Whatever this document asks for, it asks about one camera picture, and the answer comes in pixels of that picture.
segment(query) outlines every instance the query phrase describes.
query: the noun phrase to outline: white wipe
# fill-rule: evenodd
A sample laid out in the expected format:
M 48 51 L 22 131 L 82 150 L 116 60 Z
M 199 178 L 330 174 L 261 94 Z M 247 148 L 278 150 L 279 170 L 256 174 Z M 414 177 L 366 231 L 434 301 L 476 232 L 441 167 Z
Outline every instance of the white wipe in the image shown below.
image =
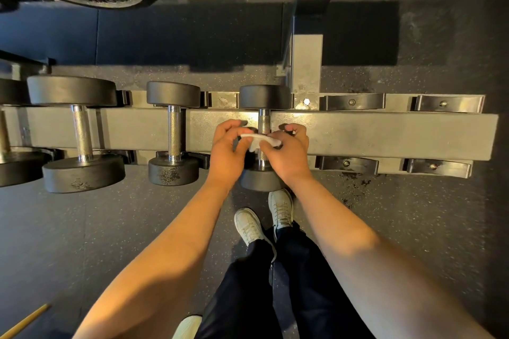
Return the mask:
M 260 148 L 260 141 L 267 141 L 272 145 L 272 147 L 276 147 L 282 144 L 280 140 L 277 140 L 276 138 L 272 138 L 269 136 L 264 136 L 263 134 L 241 134 L 240 138 L 244 137 L 253 137 L 253 142 L 251 143 L 251 146 L 249 148 L 250 152 L 254 152 Z

